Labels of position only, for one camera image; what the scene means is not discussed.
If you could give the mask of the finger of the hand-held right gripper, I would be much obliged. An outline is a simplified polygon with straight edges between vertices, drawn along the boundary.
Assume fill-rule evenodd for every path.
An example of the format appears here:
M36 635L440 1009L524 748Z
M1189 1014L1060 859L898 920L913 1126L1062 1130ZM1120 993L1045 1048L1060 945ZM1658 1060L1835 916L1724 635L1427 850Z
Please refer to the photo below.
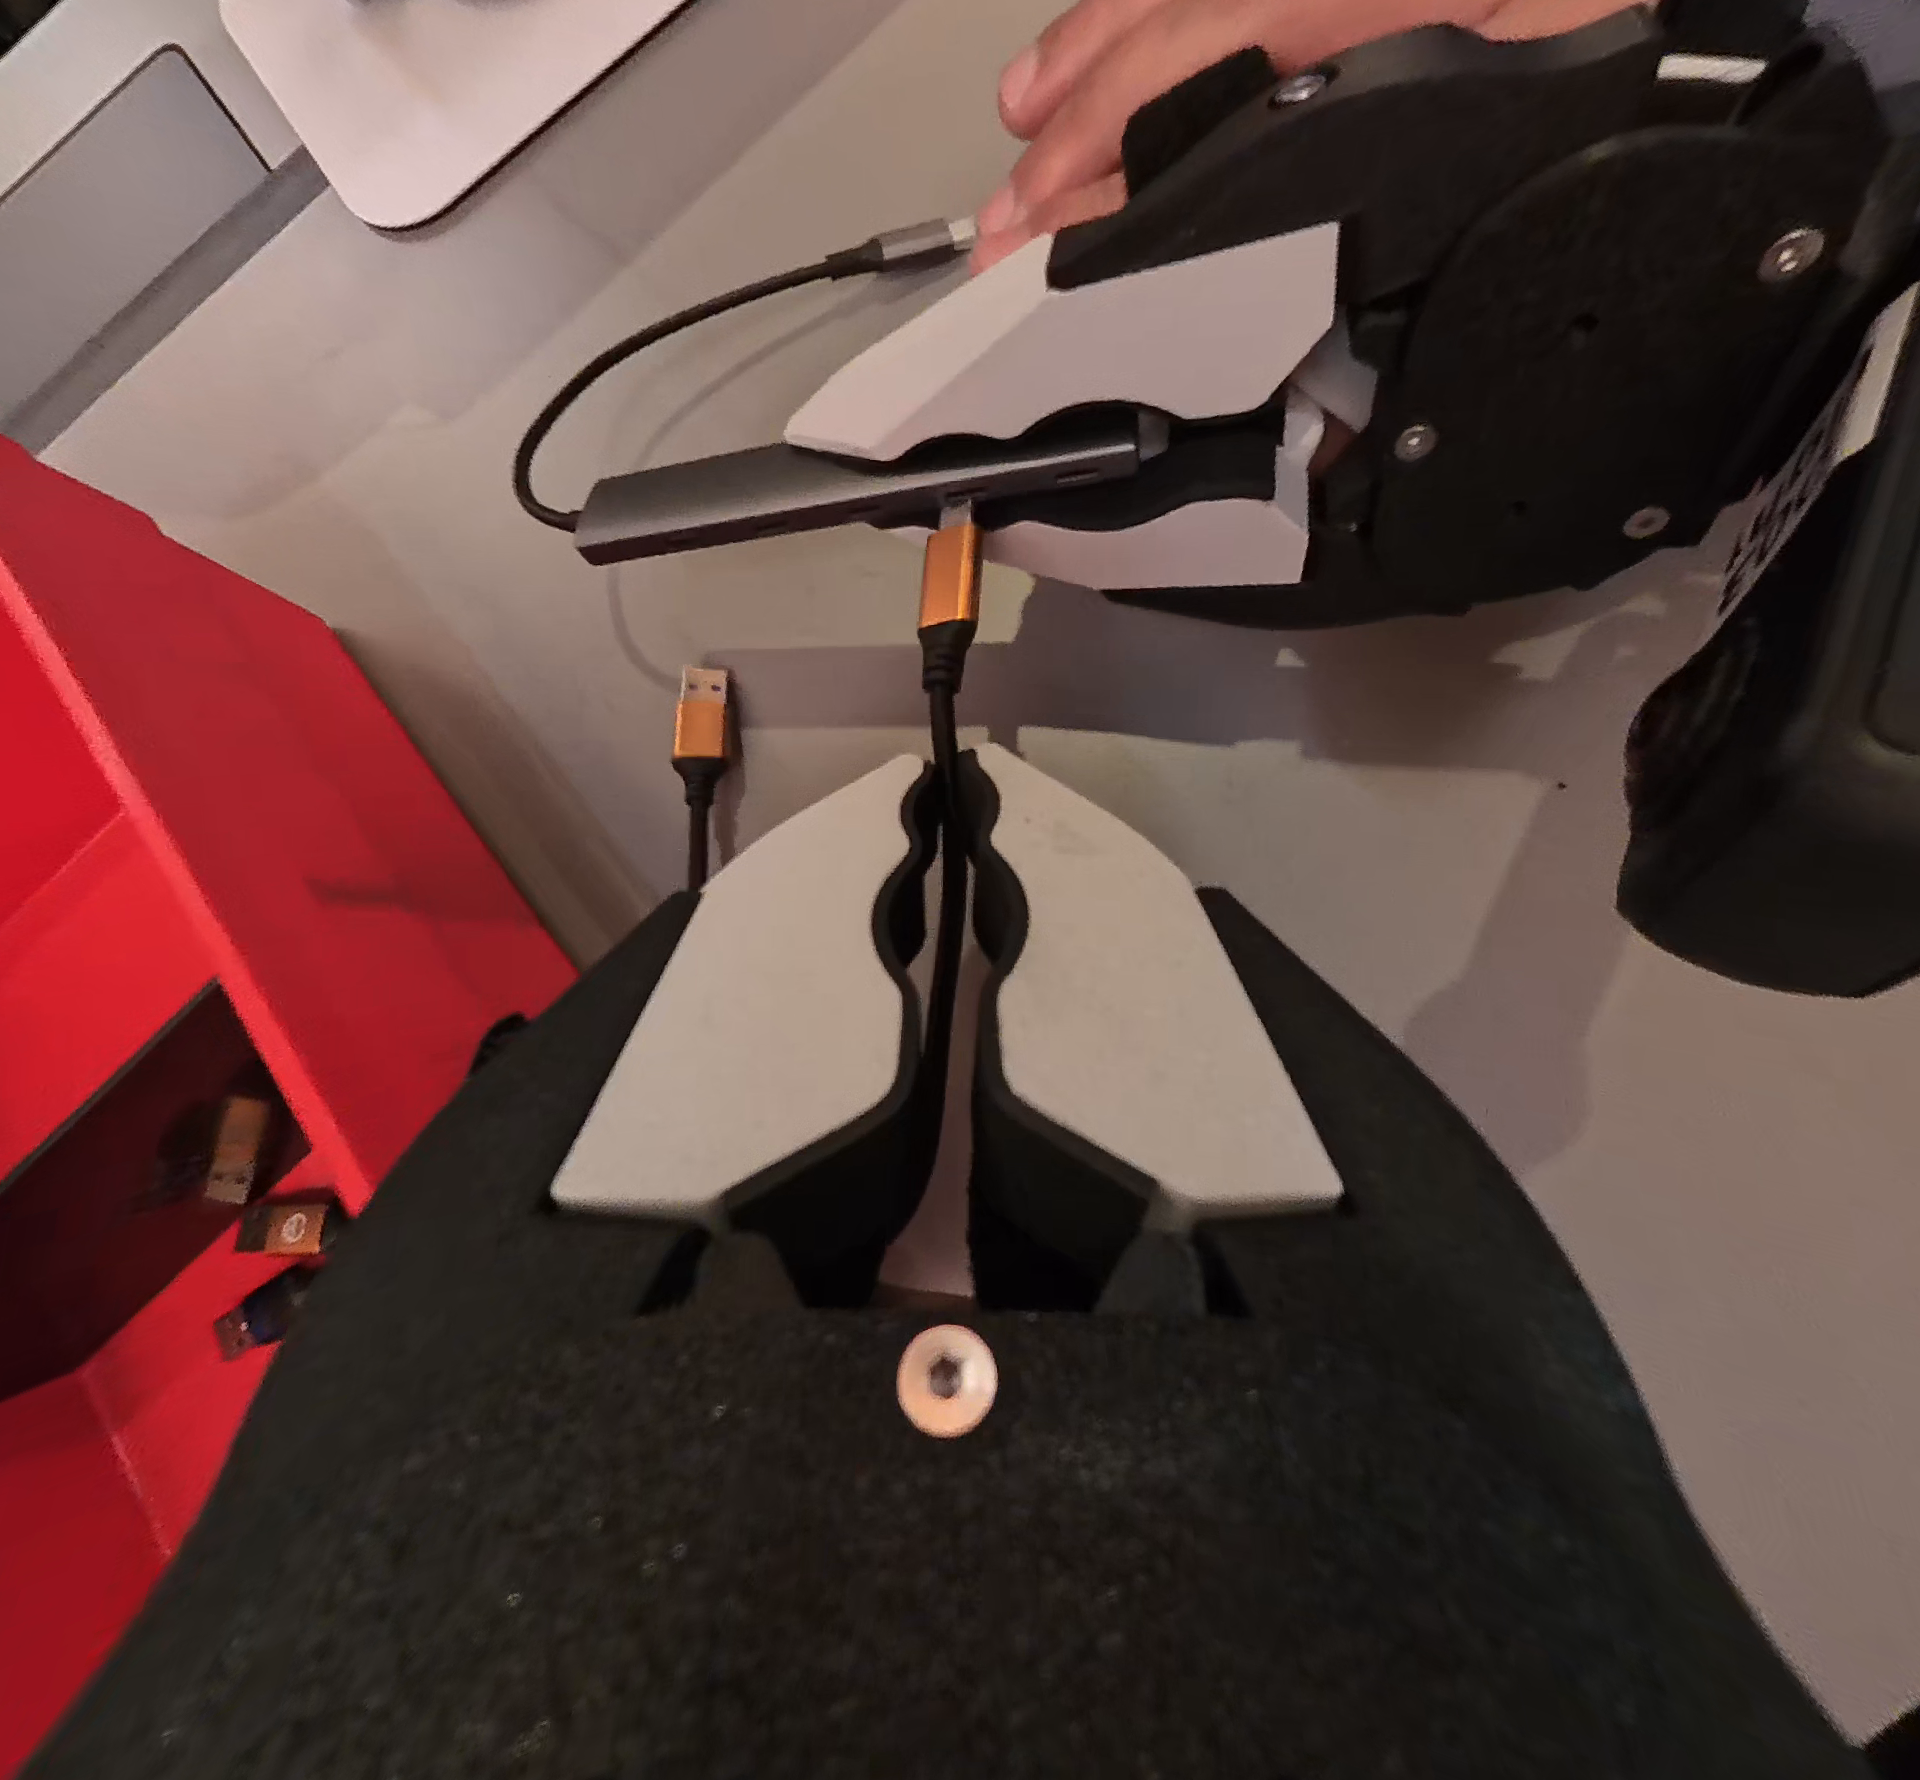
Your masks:
M947 436L1014 439L1072 407L1219 421L1263 408L1291 376L1356 421L1356 351L1332 313L1337 225L1097 288L1051 288L1051 261L1052 237L1031 237L913 313L842 361L784 439L898 464Z
M1318 439L1180 436L1132 476L986 503L979 548L1083 590L1291 585L1311 457Z

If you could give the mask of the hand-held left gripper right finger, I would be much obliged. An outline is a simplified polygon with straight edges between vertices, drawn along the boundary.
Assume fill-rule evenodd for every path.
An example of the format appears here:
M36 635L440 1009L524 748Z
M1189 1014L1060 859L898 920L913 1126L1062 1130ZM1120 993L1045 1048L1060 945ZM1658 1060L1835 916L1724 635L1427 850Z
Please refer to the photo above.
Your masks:
M1324 1214L1337 1166L1199 890L1007 748L963 764L977 936L977 1196L1020 1236Z

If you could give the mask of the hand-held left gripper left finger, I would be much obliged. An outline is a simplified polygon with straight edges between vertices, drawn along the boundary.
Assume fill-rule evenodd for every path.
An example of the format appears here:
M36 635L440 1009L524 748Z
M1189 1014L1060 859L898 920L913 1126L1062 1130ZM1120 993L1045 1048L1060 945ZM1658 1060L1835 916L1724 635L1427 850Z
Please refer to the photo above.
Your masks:
M882 1236L917 1096L936 772L905 753L697 896L550 1199L567 1214Z

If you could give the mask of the grey USB hub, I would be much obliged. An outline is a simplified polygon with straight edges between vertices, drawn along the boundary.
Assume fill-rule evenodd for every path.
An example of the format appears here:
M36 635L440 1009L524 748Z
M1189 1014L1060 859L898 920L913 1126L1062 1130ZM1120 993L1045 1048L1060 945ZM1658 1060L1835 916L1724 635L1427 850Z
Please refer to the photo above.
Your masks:
M585 565L653 560L673 548L740 547L809 535L835 526L949 526L969 517L977 503L1051 498L1072 490L1104 490L1138 476L1151 457L1170 451L1171 421L1138 407L1097 407L1083 416L1051 416L1015 439L949 436L913 444L898 464L855 464L842 451L809 444L747 444L722 457L697 457L673 466L646 466L603 476L580 510L550 510L537 494L537 457L562 416L585 402L627 359L716 323L729 313L760 304L766 297L898 273L949 263L977 245L977 225L936 220L893 236L872 236L849 251L809 261L799 268L738 288L699 304L687 304L653 329L596 351L580 376L542 407L529 433L515 444L515 503L562 528Z

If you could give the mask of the black cable blue plugs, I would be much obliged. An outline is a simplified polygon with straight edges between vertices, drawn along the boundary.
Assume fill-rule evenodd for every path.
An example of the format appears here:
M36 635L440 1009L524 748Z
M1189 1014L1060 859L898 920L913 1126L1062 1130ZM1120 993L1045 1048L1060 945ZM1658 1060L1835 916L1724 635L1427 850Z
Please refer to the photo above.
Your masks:
M227 1311L211 1318L220 1361L246 1361L281 1346L311 1285L319 1264L287 1264L268 1284L248 1285Z

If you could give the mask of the red storage bin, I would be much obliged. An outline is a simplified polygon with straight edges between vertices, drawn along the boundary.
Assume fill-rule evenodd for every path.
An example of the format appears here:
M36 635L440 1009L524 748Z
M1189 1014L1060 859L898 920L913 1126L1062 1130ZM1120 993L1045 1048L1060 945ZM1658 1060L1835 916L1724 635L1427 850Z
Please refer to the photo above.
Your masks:
M220 981L364 1211L482 1038L576 966L305 605L0 451L5 1171ZM236 1224L87 1365L5 1399L5 1777L104 1666L273 1350L211 1318L287 1264Z

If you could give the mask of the grey desk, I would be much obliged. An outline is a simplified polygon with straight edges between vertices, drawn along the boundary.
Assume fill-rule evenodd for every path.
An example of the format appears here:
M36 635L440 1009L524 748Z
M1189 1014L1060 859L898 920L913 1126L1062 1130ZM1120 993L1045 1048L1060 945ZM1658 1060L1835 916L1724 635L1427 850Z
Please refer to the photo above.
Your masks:
M998 71L1062 4L697 0L469 206L376 236L220 0L63 0L5 54L5 185L163 46L303 180L5 421L327 616L594 959L682 859L682 664L738 677L747 841L913 742L917 560L822 535L594 569L515 510L515 439L647 315L979 206ZM1250 901L1500 1148L1746 1596L1876 1740L1915 1701L1915 988L1746 993L1614 920L1626 725L1716 560L1291 649L989 569L963 716Z

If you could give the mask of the black bin divider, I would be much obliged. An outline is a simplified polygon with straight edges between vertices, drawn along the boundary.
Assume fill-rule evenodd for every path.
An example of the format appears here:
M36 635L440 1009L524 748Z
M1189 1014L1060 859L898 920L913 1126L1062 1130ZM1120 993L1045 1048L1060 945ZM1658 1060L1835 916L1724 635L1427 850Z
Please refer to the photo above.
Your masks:
M236 1199L206 1196L222 1143L248 1143L255 1196L311 1152L227 993L206 981L5 1171L5 1399L87 1365L239 1221Z

